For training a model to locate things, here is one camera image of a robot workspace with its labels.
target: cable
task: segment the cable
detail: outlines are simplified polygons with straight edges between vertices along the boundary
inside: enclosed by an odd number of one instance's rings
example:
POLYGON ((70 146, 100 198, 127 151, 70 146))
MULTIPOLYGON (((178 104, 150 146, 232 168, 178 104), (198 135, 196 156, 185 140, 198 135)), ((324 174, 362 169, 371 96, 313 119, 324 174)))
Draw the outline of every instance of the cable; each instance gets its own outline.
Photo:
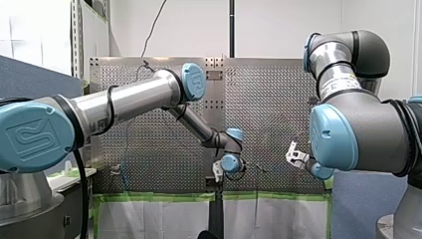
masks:
POLYGON ((240 181, 246 174, 246 171, 241 171, 238 173, 227 173, 224 172, 224 176, 227 177, 230 181, 240 181))
POLYGON ((115 112, 114 112, 114 103, 112 102, 112 98, 111 98, 111 92, 112 92, 112 89, 117 88, 117 87, 118 86, 110 86, 110 87, 108 87, 108 90, 106 92, 106 100, 107 100, 107 105, 108 105, 108 110, 109 110, 109 123, 103 129, 103 131, 97 132, 97 133, 93 134, 94 136, 97 136, 97 135, 101 135, 103 133, 106 133, 114 125, 115 112))
POLYGON ((28 102, 31 101, 29 98, 8 98, 0 100, 0 107, 12 104, 12 103, 22 103, 22 102, 28 102))
POLYGON ((80 238, 87 238, 88 234, 88 220, 90 217, 90 198, 88 196, 88 180, 85 174, 85 165, 78 149, 74 151, 75 160, 78 165, 78 170, 81 177, 82 188, 82 225, 80 238))
POLYGON ((148 41, 149 41, 149 39, 152 37, 152 33, 154 32, 154 29, 155 29, 155 24, 157 23, 158 18, 159 18, 159 16, 161 15, 161 11, 162 11, 162 9, 164 8, 164 5, 165 5, 165 3, 166 3, 166 2, 167 2, 167 0, 164 0, 164 1, 162 2, 161 7, 159 8, 159 11, 158 11, 158 13, 157 13, 157 15, 156 15, 156 17, 155 17, 155 20, 154 20, 154 22, 152 23, 151 31, 149 32, 149 35, 148 35, 148 37, 147 37, 147 38, 146 38, 146 40, 145 40, 145 45, 143 46, 143 52, 142 52, 142 55, 140 55, 140 58, 143 58, 143 56, 145 55, 146 48, 147 48, 147 46, 148 46, 148 41))

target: perforated metal panel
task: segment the perforated metal panel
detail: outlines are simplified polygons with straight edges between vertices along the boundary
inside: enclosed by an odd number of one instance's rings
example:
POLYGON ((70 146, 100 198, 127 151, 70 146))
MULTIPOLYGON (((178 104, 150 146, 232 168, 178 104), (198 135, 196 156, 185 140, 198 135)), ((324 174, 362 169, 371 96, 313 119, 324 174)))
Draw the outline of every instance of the perforated metal panel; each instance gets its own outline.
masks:
MULTIPOLYGON (((147 59, 154 70, 181 67, 186 62, 202 66, 203 59, 147 59)), ((106 90, 152 77, 146 68, 136 71, 140 59, 93 59, 92 89, 106 90)), ((191 107, 202 115, 202 102, 191 107)), ((113 127, 93 138, 93 164, 99 168, 95 192, 122 190, 153 192, 202 192, 203 148, 198 140, 168 112, 154 110, 113 127), (111 168, 120 164, 120 175, 111 168)))
POLYGON ((250 163, 240 181, 226 180, 225 190, 323 192, 321 181, 285 159, 295 136, 300 150, 309 151, 315 81, 302 60, 227 59, 225 71, 226 125, 245 132, 242 157, 250 163))
MULTIPOLYGON (((248 161, 249 169, 240 181, 226 180, 225 190, 324 192, 323 182, 285 160, 295 136, 299 138, 300 150, 309 151, 308 100, 315 95, 315 81, 303 72, 302 60, 219 58, 217 66, 216 59, 147 61, 154 69, 186 62, 203 67, 210 76, 207 94, 192 107, 210 125, 219 129, 239 127, 245 132, 242 157, 248 161), (257 164, 268 172, 256 169, 257 164)), ((92 90, 135 82, 141 64, 140 59, 93 59, 92 90)), ((140 69, 140 80, 149 77, 149 70, 140 69)), ((205 191, 213 150, 201 148, 186 128, 162 110, 129 123, 130 127, 124 123, 93 138, 93 164, 99 169, 95 192, 205 191), (118 164, 122 165, 122 175, 111 175, 111 167, 118 164)))

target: metal stand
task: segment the metal stand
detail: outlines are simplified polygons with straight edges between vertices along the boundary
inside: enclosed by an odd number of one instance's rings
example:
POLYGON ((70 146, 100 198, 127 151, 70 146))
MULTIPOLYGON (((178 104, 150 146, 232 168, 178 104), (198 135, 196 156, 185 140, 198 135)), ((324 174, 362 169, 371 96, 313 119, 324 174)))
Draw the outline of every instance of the metal stand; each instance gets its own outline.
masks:
POLYGON ((230 0, 230 58, 235 57, 235 0, 230 0))
POLYGON ((219 239, 224 239, 224 206, 221 186, 216 189, 215 200, 209 205, 208 230, 219 239))
POLYGON ((56 194, 48 208, 0 221, 2 239, 65 238, 64 196, 56 194))

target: blue joint cap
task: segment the blue joint cap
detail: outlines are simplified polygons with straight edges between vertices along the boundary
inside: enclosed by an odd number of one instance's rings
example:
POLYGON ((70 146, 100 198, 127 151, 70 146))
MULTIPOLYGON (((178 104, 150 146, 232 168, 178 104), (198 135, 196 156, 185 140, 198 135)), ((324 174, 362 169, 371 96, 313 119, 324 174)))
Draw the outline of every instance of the blue joint cap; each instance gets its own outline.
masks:
POLYGON ((60 111, 39 103, 0 108, 0 170, 38 172, 62 161, 75 142, 75 131, 60 111))
POLYGON ((206 80, 202 69, 193 63, 186 63, 182 67, 182 84, 187 101, 197 102, 205 95, 206 80))
POLYGON ((311 168, 311 174, 318 179, 327 180, 327 179, 330 179, 332 175, 334 174, 334 169, 327 168, 327 167, 321 166, 319 163, 316 163, 311 168))
POLYGON ((240 160, 233 154, 225 154, 221 158, 221 168, 228 173, 239 172, 241 168, 240 160))
POLYGON ((226 133, 240 141, 243 141, 243 139, 245 139, 245 134, 243 133, 243 131, 236 127, 227 128, 226 133))
POLYGON ((408 103, 422 104, 422 96, 414 96, 414 97, 411 97, 409 99, 408 103))
POLYGON ((320 165, 344 171, 356 168, 357 140, 341 111, 329 104, 314 107, 310 129, 313 153, 320 165))

